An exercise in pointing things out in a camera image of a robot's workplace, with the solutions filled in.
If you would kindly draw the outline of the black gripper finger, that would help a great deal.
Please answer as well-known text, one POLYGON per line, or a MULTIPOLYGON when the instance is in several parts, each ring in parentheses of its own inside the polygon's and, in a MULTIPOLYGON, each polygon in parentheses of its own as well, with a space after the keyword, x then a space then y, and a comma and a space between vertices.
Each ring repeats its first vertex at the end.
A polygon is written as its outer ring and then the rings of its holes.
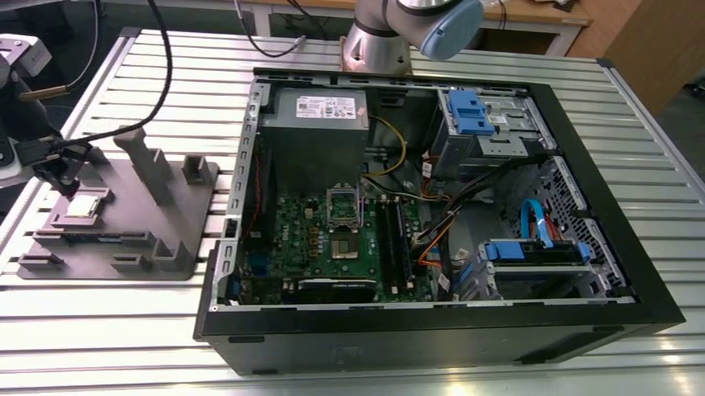
POLYGON ((33 165, 35 176, 47 182, 67 198, 77 191, 77 165, 75 163, 40 163, 33 165))
POLYGON ((60 172, 60 183, 63 185, 69 186, 73 184, 89 153, 89 144, 71 145, 61 149, 60 159, 64 163, 64 168, 60 172))

